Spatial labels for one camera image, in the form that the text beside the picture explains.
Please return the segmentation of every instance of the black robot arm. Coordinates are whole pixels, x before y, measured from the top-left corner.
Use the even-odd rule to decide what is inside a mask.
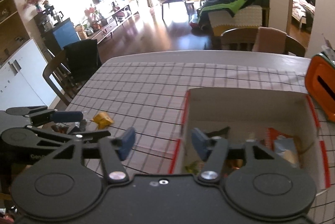
[[[57,118],[57,111],[29,110],[0,113],[1,122],[13,116],[10,127],[2,127],[1,164],[35,162],[11,184],[22,215],[16,223],[313,223],[306,213],[315,198],[314,181],[259,143],[232,145],[194,129],[192,144],[205,162],[198,176],[130,179],[121,161],[134,145],[134,128],[116,139],[108,131],[58,134],[36,127],[51,119],[66,120]],[[67,122],[80,118],[77,112],[69,114]],[[86,168],[84,158],[101,159],[103,176]],[[227,172],[227,160],[236,159],[243,161],[242,167]]]

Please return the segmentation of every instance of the cardboard box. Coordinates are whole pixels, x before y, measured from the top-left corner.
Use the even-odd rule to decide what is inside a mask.
[[[229,126],[230,143],[244,143],[253,135],[265,139],[267,128],[301,139],[303,169],[311,175],[318,193],[330,187],[328,160],[319,140],[319,121],[309,96],[300,92],[206,87],[187,91],[182,133],[170,173],[185,173],[185,166],[200,160],[190,130],[203,132]]]

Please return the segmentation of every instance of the gold wrapper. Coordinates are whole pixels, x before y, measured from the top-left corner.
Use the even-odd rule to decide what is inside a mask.
[[[98,113],[95,117],[93,117],[92,121],[98,124],[99,130],[114,123],[113,119],[111,119],[105,112]]]

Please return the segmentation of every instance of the flower vase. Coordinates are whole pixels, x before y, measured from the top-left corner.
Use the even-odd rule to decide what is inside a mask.
[[[43,11],[42,8],[41,8],[41,6],[39,4],[36,4],[35,6],[36,6],[37,13]]]

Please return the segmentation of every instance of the blue cabinet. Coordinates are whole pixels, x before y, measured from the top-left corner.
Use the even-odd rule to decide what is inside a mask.
[[[42,36],[45,40],[46,47],[54,55],[57,55],[64,46],[80,41],[70,18],[66,19],[58,26],[55,26],[52,30],[47,31]]]

